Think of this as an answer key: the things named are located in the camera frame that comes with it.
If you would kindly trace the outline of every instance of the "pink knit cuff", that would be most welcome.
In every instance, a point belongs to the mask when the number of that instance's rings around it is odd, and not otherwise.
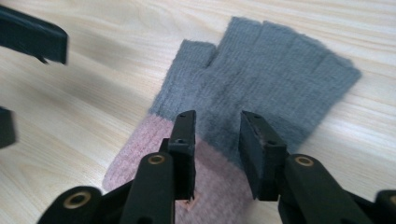
[[[161,141],[169,137],[173,122],[147,116],[111,163],[104,188],[112,190],[134,178],[145,155],[158,151]],[[248,180],[239,168],[229,162],[200,137],[195,145],[195,191],[199,197],[192,209],[176,205],[176,223],[240,223],[252,196]]]

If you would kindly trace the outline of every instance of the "knitted fabric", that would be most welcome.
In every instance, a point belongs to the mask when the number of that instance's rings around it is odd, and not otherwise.
[[[250,190],[237,150],[240,112],[262,115],[295,152],[360,73],[290,28],[233,18],[218,49],[184,41],[149,114],[110,165],[105,189],[134,178],[177,114],[196,110],[196,205],[178,223],[238,223]]]

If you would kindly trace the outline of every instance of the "wood grain surface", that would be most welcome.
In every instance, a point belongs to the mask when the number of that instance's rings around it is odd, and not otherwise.
[[[218,44],[231,16],[288,25],[363,76],[301,147],[347,190],[396,189],[395,1],[0,0],[70,36],[68,65],[0,48],[0,105],[19,141],[0,150],[0,222],[35,223],[62,192],[101,188],[145,116],[183,39]],[[252,202],[246,223],[281,223]]]

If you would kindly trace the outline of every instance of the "wooden table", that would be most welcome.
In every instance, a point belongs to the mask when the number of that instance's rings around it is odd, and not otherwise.
[[[288,25],[362,71],[304,143],[339,183],[373,200],[396,189],[396,2],[22,1],[7,7],[70,36],[68,65],[0,48],[0,105],[19,142],[0,150],[0,222],[35,223],[63,191],[101,187],[107,166],[145,116],[183,39],[218,44],[231,16]],[[254,202],[246,223],[280,223]]]

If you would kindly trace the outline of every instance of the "metal screw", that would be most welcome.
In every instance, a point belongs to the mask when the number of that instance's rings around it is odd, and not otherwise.
[[[153,165],[161,164],[165,161],[165,157],[161,155],[154,155],[148,158],[148,162]]]
[[[311,159],[309,159],[307,157],[303,157],[303,156],[296,157],[295,161],[297,161],[297,163],[299,163],[300,165],[303,165],[303,166],[313,166],[314,165],[314,162]]]
[[[79,208],[86,204],[90,199],[91,194],[88,191],[83,190],[70,195],[66,200],[64,200],[64,207],[68,209]]]
[[[391,201],[394,205],[396,205],[396,195],[390,196],[390,201]]]

